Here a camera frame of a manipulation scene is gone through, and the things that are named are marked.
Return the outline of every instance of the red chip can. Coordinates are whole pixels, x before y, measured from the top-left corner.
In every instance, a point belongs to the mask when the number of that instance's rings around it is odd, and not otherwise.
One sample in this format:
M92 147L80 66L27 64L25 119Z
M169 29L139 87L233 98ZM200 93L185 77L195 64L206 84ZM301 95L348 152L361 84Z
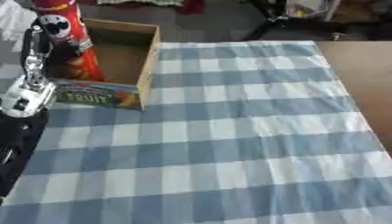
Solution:
M87 28L75 0L32 0L49 39L56 44L68 42L80 47L81 55L66 62L67 78L103 81Z

